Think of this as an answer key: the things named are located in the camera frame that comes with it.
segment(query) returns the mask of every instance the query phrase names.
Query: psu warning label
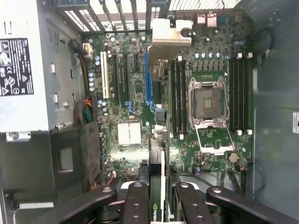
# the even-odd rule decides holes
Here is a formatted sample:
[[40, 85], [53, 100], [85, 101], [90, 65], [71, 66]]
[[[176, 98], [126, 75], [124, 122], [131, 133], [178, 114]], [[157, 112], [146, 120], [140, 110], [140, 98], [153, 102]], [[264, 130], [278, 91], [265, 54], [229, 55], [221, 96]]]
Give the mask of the psu warning label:
[[0, 39], [0, 97], [33, 93], [28, 39]]

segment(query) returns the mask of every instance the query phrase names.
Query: motherboard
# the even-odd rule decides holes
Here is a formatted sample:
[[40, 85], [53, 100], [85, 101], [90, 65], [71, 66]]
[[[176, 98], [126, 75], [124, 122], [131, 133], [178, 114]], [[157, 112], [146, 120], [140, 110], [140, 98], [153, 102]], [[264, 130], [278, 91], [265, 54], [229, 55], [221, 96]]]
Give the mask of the motherboard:
[[169, 163], [182, 172], [247, 168], [252, 148], [252, 27], [246, 16], [221, 15], [197, 24], [168, 63], [166, 79], [148, 72], [151, 33], [90, 35], [88, 60], [93, 111], [100, 127], [103, 169], [138, 174], [167, 112]]

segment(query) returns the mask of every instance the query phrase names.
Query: cpu socket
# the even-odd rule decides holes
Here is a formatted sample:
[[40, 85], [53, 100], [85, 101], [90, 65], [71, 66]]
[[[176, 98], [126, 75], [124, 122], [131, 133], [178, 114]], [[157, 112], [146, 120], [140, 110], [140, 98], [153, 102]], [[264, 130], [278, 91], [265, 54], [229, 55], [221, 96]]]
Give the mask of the cpu socket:
[[[212, 82], [197, 82], [195, 78], [190, 80], [188, 88], [189, 122], [192, 129], [196, 130], [199, 147], [203, 153], [224, 154], [235, 148], [227, 127], [229, 116], [227, 95], [227, 87], [223, 77]], [[198, 130], [209, 127], [226, 128], [231, 145], [221, 146], [218, 149], [201, 145]]]

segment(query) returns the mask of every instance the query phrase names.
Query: green circuit board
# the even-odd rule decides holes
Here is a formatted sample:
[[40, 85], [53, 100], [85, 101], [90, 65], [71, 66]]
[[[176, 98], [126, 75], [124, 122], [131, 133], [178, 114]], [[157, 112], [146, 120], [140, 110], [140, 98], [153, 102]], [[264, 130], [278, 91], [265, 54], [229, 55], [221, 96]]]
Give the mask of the green circuit board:
[[[168, 79], [165, 82], [151, 82], [150, 93], [153, 104], [162, 104], [167, 111], [167, 128], [169, 140], [167, 142], [167, 154], [171, 164], [175, 164], [180, 171], [192, 172], [194, 169], [214, 172], [226, 169], [235, 169], [236, 165], [243, 168], [247, 164], [247, 159], [251, 157], [252, 135], [243, 133], [240, 136], [235, 134], [232, 125], [232, 115], [240, 111], [235, 110], [232, 105], [239, 101], [234, 101], [231, 105], [231, 73], [234, 72], [234, 62], [232, 59], [242, 53], [243, 61], [251, 52], [250, 35], [252, 32], [251, 21], [244, 17], [242, 22], [236, 22], [235, 17], [219, 16], [217, 27], [197, 27], [192, 32], [196, 33], [189, 49], [183, 49], [178, 53], [183, 61], [178, 63], [174, 59], [174, 68], [169, 65]], [[108, 35], [90, 35], [86, 40], [93, 47], [93, 59], [88, 60], [88, 71], [93, 73], [93, 91], [91, 95], [96, 99], [97, 104], [93, 105], [97, 113], [97, 120], [100, 127], [100, 139], [102, 144], [102, 159], [104, 162], [104, 174], [108, 178], [113, 171], [121, 171], [127, 176], [135, 176], [142, 160], [148, 159], [149, 138], [154, 135], [154, 105], [147, 102], [147, 82], [145, 77], [144, 54], [146, 47], [151, 45], [151, 34], [147, 33], [111, 33]], [[101, 52], [107, 56], [108, 87], [109, 97], [104, 98], [103, 76], [101, 69]], [[95, 57], [99, 56], [97, 65]], [[247, 59], [243, 64], [247, 79], [250, 80], [251, 60]], [[184, 95], [184, 111], [179, 115], [173, 113], [176, 106], [173, 97], [166, 97], [176, 89], [179, 83], [177, 70], [184, 71], [184, 82], [180, 84], [180, 89]], [[228, 154], [214, 155], [202, 153], [199, 148], [199, 141], [196, 131], [192, 129], [188, 121], [188, 85], [191, 78], [198, 82], [217, 81], [222, 77], [226, 83], [226, 91], [220, 92], [221, 113], [225, 110], [226, 103], [229, 104], [230, 115], [228, 115], [227, 126], [230, 128], [232, 140], [235, 143], [235, 153], [238, 154], [238, 162], [233, 164], [228, 161]], [[248, 112], [247, 117], [239, 118], [246, 120], [246, 124], [251, 124], [251, 89], [252, 83], [248, 86], [248, 105], [243, 108]], [[124, 130], [130, 124], [137, 125], [140, 133], [140, 141], [132, 139], [132, 142], [125, 140], [123, 136], [128, 136]], [[231, 144], [226, 129], [208, 128], [199, 130], [203, 145], [228, 146]]]

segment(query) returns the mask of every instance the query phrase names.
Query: white heatsink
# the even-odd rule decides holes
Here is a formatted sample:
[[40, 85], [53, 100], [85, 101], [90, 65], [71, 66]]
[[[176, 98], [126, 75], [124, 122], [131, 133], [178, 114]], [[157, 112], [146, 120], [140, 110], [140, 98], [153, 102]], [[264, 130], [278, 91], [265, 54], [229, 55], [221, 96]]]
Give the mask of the white heatsink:
[[141, 144], [141, 129], [140, 123], [122, 123], [117, 125], [118, 144], [134, 145]]

